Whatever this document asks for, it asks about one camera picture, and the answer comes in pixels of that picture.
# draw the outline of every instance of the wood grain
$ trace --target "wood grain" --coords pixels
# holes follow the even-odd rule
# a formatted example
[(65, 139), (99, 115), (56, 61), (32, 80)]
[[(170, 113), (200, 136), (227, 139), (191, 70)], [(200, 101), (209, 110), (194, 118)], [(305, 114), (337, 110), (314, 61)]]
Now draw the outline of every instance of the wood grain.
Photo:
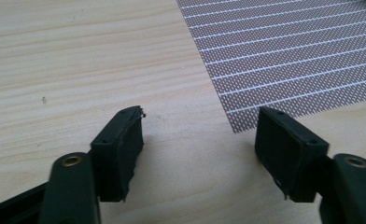
[[(148, 115), (145, 147), (104, 223), (320, 222), (319, 200), (283, 200), (255, 131), (232, 132), (174, 0), (0, 1), (0, 202), (131, 105)], [(366, 158), (366, 102), (299, 121), (331, 156)]]

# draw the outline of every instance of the light wood tabletop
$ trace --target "light wood tabletop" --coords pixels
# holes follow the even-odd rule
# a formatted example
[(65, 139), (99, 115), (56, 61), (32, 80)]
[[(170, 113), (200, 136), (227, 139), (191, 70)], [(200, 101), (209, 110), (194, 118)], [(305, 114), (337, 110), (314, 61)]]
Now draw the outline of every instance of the light wood tabletop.
[[(233, 133), (175, 0), (0, 1), (0, 202), (141, 105), (145, 145), (126, 203), (103, 223), (320, 223), (285, 201)], [(366, 102), (299, 118), (329, 155), (366, 158)]]

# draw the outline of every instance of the perforated mesh sheet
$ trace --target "perforated mesh sheet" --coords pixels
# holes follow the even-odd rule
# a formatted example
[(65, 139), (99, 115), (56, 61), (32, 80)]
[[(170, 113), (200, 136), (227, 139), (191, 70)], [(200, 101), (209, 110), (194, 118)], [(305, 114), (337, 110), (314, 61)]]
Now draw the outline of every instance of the perforated mesh sheet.
[(232, 129), (366, 101), (366, 1), (177, 0)]

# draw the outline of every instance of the white stripe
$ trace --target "white stripe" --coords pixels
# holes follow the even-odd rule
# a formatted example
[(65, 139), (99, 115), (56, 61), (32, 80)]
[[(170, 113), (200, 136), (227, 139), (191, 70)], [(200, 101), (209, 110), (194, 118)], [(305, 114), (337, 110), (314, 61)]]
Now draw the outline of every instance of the white stripe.
[(294, 13), (294, 12), (308, 11), (308, 10), (318, 9), (318, 8), (323, 8), (323, 7), (334, 7), (334, 6), (340, 6), (340, 5), (356, 3), (356, 2), (361, 2), (361, 0), (353, 1), (353, 2), (346, 2), (346, 3), (338, 3), (338, 4), (334, 4), (334, 5), (327, 5), (327, 6), (321, 6), (321, 7), (307, 7), (307, 8), (297, 9), (297, 10), (293, 10), (293, 11), (278, 12), (278, 13), (274, 13), (274, 14), (267, 14), (267, 15), (261, 15), (261, 16), (255, 16), (255, 17), (241, 18), (241, 19), (236, 19), (236, 20), (218, 21), (218, 22), (206, 23), (206, 24), (201, 24), (201, 25), (189, 26), (189, 28), (190, 29), (196, 29), (196, 28), (200, 28), (200, 27), (204, 27), (204, 26), (219, 25), (219, 24), (224, 24), (224, 23), (229, 23), (229, 22), (249, 21), (249, 20), (254, 20), (254, 19), (259, 19), (259, 18), (280, 16), (280, 15)]
[(226, 12), (241, 11), (241, 10), (247, 10), (247, 9), (258, 8), (258, 7), (271, 7), (271, 6), (282, 5), (282, 4), (286, 4), (286, 3), (301, 2), (301, 1), (303, 1), (303, 0), (292, 0), (292, 1), (287, 1), (287, 2), (272, 3), (272, 4), (267, 4), (267, 5), (255, 6), (255, 7), (241, 7), (241, 8), (236, 8), (236, 9), (224, 10), (224, 11), (208, 12), (208, 13), (203, 13), (203, 14), (185, 16), (184, 19), (189, 19), (189, 18), (194, 18), (194, 17), (202, 17), (202, 16), (209, 16), (209, 15), (216, 15), (216, 14), (226, 13)]
[(311, 61), (318, 60), (318, 59), (325, 59), (325, 58), (330, 58), (330, 57), (333, 57), (333, 56), (339, 56), (339, 55), (359, 52), (359, 51), (363, 51), (363, 50), (366, 50), (366, 48), (364, 48), (364, 49), (353, 49), (353, 50), (349, 50), (349, 51), (338, 52), (338, 53), (335, 53), (335, 54), (324, 55), (324, 56), (320, 56), (320, 57), (316, 57), (316, 58), (310, 58), (310, 59), (295, 61), (295, 62), (291, 62), (291, 63), (281, 63), (281, 64), (277, 64), (277, 65), (273, 65), (273, 66), (262, 67), (262, 68), (257, 68), (257, 69), (253, 69), (253, 70), (246, 70), (246, 71), (243, 71), (243, 72), (232, 73), (232, 74), (228, 74), (228, 75), (224, 75), (224, 76), (220, 76), (220, 77), (212, 77), (212, 80), (217, 80), (217, 79), (221, 79), (221, 78), (225, 78), (225, 77), (234, 77), (234, 76), (242, 75), (244, 73), (259, 72), (259, 71), (263, 71), (263, 70), (267, 70), (267, 69), (271, 69), (271, 68), (282, 67), (282, 66), (286, 66), (286, 65), (292, 65), (292, 64), (295, 64), (295, 63), (306, 63), (306, 62), (311, 62)]
[(296, 34), (292, 34), (292, 35), (280, 35), (280, 36), (274, 36), (274, 37), (269, 37), (269, 38), (265, 38), (265, 39), (251, 40), (251, 41), (247, 41), (247, 42), (241, 42), (241, 43), (230, 44), (230, 45), (223, 45), (223, 46), (213, 47), (213, 48), (209, 48), (209, 49), (200, 49), (199, 51), (205, 52), (205, 51), (215, 50), (215, 49), (225, 49), (225, 48), (229, 48), (229, 47), (235, 47), (235, 46), (240, 46), (240, 45), (245, 45), (245, 44), (253, 44), (253, 43), (258, 43), (258, 42), (262, 42), (262, 41), (275, 40), (275, 39), (280, 39), (280, 38), (285, 38), (285, 37), (290, 37), (290, 36), (295, 36), (295, 35), (308, 35), (311, 33), (328, 31), (328, 30), (343, 28), (343, 27), (347, 27), (347, 26), (359, 25), (359, 24), (363, 24), (363, 23), (366, 23), (366, 21), (359, 21), (359, 22), (349, 23), (349, 24), (345, 24), (345, 25), (332, 26), (332, 27), (312, 30), (312, 31), (305, 31), (305, 32), (296, 33)]
[(192, 6), (187, 6), (187, 7), (181, 7), (181, 9), (192, 8), (192, 7), (205, 7), (205, 6), (224, 4), (224, 3), (230, 3), (230, 2), (239, 2), (239, 1), (241, 1), (241, 0), (228, 0), (228, 1), (224, 1), (224, 2), (205, 3), (205, 4), (198, 4), (198, 5), (192, 5)]
[(281, 81), (270, 82), (270, 83), (266, 83), (266, 84), (262, 84), (262, 85), (254, 86), (254, 87), (250, 87), (250, 88), (245, 88), (245, 89), (241, 89), (241, 90), (237, 90), (237, 91), (226, 91), (226, 92), (223, 92), (223, 93), (219, 93), (218, 95), (219, 96), (225, 96), (225, 95), (230, 95), (230, 94), (234, 94), (234, 93), (238, 93), (238, 92), (242, 92), (242, 91), (251, 91), (251, 90), (258, 89), (258, 88), (268, 87), (268, 86), (277, 85), (277, 84), (290, 82), (290, 81), (296, 81), (296, 80), (300, 80), (300, 79), (304, 79), (304, 78), (308, 78), (308, 77), (323, 76), (323, 75), (327, 75), (327, 74), (330, 74), (330, 73), (341, 72), (341, 71), (344, 71), (344, 70), (359, 68), (359, 67), (363, 67), (363, 66), (366, 66), (366, 63), (356, 64), (356, 65), (352, 65), (352, 66), (344, 67), (344, 68), (339, 68), (339, 69), (334, 69), (334, 70), (330, 70), (330, 71), (327, 71), (327, 72), (315, 73), (315, 74), (312, 74), (312, 75), (309, 75), (309, 76), (304, 76), (304, 77), (294, 77), (294, 78), (290, 78), (290, 79), (284, 79), (284, 80), (281, 80)]
[(303, 95), (292, 96), (292, 97), (289, 97), (289, 98), (280, 99), (280, 100), (268, 102), (268, 103), (265, 103), (265, 104), (252, 105), (252, 106), (247, 106), (247, 107), (244, 107), (244, 108), (229, 110), (229, 111), (227, 111), (227, 114), (236, 113), (236, 112), (240, 112), (240, 111), (244, 111), (244, 110), (256, 108), (258, 106), (271, 105), (271, 104), (276, 104), (276, 103), (280, 103), (280, 102), (284, 102), (284, 101), (288, 101), (288, 100), (294, 100), (294, 99), (302, 98), (302, 97), (305, 97), (305, 96), (311, 96), (311, 95), (315, 95), (315, 94), (319, 94), (319, 93), (323, 93), (323, 92), (327, 92), (327, 91), (336, 91), (336, 90), (340, 90), (342, 88), (356, 86), (356, 85), (365, 84), (365, 83), (366, 83), (366, 80), (360, 81), (360, 82), (351, 83), (351, 84), (347, 84), (347, 85), (344, 85), (344, 86), (339, 86), (339, 87), (334, 87), (334, 88), (326, 89), (326, 90), (323, 90), (323, 91), (309, 92), (309, 93), (306, 93), (306, 94), (303, 94)]
[(342, 13), (342, 14), (335, 14), (335, 15), (330, 15), (330, 16), (325, 16), (325, 17), (317, 17), (317, 18), (303, 20), (303, 21), (290, 21), (290, 22), (284, 22), (284, 23), (279, 23), (279, 24), (274, 24), (274, 25), (255, 27), (255, 28), (250, 28), (250, 29), (245, 29), (245, 30), (230, 31), (230, 32), (220, 33), (220, 34), (215, 34), (215, 35), (203, 35), (203, 36), (194, 37), (193, 39), (198, 40), (198, 39), (205, 39), (205, 38), (210, 38), (210, 37), (215, 37), (215, 36), (220, 36), (220, 35), (232, 35), (232, 34), (243, 33), (243, 32), (246, 32), (246, 31), (255, 31), (255, 30), (260, 30), (260, 29), (265, 29), (265, 28), (291, 25), (291, 24), (296, 24), (296, 23), (305, 22), (305, 21), (318, 21), (318, 20), (327, 19), (327, 18), (333, 18), (333, 17), (345, 16), (345, 15), (349, 15), (349, 14), (355, 14), (355, 13), (363, 12), (363, 11), (366, 11), (366, 9), (346, 12), (346, 13)]
[(364, 34), (364, 35), (351, 35), (351, 36), (347, 36), (347, 37), (343, 37), (343, 38), (339, 38), (339, 39), (332, 39), (332, 40), (327, 40), (327, 41), (318, 42), (318, 43), (300, 45), (300, 46), (293, 47), (293, 48), (276, 49), (276, 50), (271, 50), (271, 51), (265, 51), (265, 52), (262, 52), (262, 53), (248, 54), (248, 55), (244, 55), (244, 56), (240, 56), (240, 57), (236, 57), (236, 58), (230, 58), (230, 59), (224, 59), (224, 60), (220, 60), (220, 61), (205, 63), (205, 65), (212, 65), (212, 64), (217, 64), (217, 63), (226, 63), (226, 62), (231, 62), (231, 61), (236, 61), (236, 60), (241, 60), (241, 59), (247, 59), (247, 58), (257, 57), (257, 56), (261, 56), (261, 55), (266, 55), (266, 54), (279, 53), (279, 52), (288, 51), (288, 50), (292, 50), (292, 49), (303, 49), (303, 48), (307, 48), (307, 47), (313, 47), (313, 46), (316, 46), (316, 45), (330, 44), (330, 43), (333, 43), (333, 42), (338, 42), (338, 41), (343, 41), (343, 40), (348, 40), (348, 39), (354, 39), (354, 38), (363, 37), (363, 36), (366, 36), (366, 34)]

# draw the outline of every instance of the clamp jaw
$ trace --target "clamp jaw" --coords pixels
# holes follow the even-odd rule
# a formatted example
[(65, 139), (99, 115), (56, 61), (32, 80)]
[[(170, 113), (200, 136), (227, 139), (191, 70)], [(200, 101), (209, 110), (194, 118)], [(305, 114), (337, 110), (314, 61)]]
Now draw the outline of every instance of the clamp jaw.
[(100, 223), (101, 202), (125, 200), (144, 145), (140, 106), (121, 110), (91, 143), (89, 153), (54, 162), (48, 183), (0, 203), (0, 223)]
[(366, 159), (327, 156), (329, 143), (282, 111), (261, 107), (255, 150), (276, 185), (295, 203), (317, 192), (323, 223), (366, 224)]

